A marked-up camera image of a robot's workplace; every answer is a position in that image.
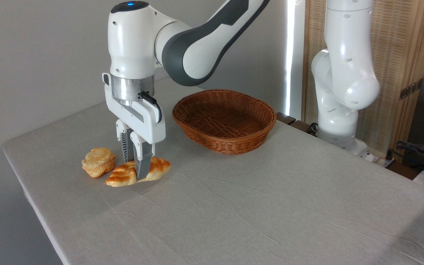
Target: gray fabric tablecloth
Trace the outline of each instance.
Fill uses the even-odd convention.
[[[4,144],[65,264],[424,264],[424,186],[280,122],[252,152],[210,151],[170,114],[199,90],[156,84],[158,181],[113,188],[81,168],[97,146],[121,164],[105,104]]]

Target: wicker basket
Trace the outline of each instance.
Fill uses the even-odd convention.
[[[257,149],[276,123],[276,113],[264,101],[226,89],[187,96],[172,115],[187,137],[229,155]]]

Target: hinge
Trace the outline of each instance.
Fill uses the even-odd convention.
[[[415,91],[419,90],[421,88],[422,82],[423,78],[402,89],[402,91],[400,91],[399,100],[405,99],[409,95],[415,93]]]

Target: bread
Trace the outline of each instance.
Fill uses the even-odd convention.
[[[137,181],[137,172],[135,171],[135,161],[116,167],[111,176],[104,182],[106,185],[113,187],[121,187],[139,183],[142,181],[153,181],[160,179],[171,168],[171,164],[163,158],[152,156],[150,170],[146,178]]]
[[[104,173],[111,171],[116,165],[114,159],[116,155],[105,147],[97,147],[86,155],[81,161],[83,169],[93,178],[99,178]]]

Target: pastry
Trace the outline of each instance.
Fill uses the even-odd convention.
[[[171,168],[171,164],[163,158],[152,156],[150,170],[146,178],[137,181],[137,172],[135,171],[135,161],[116,167],[111,176],[104,182],[106,185],[113,187],[121,187],[132,185],[142,181],[153,181],[160,179]]]
[[[83,169],[93,178],[99,178],[104,173],[111,171],[116,165],[114,159],[116,155],[105,147],[97,147],[86,155],[81,161]]]

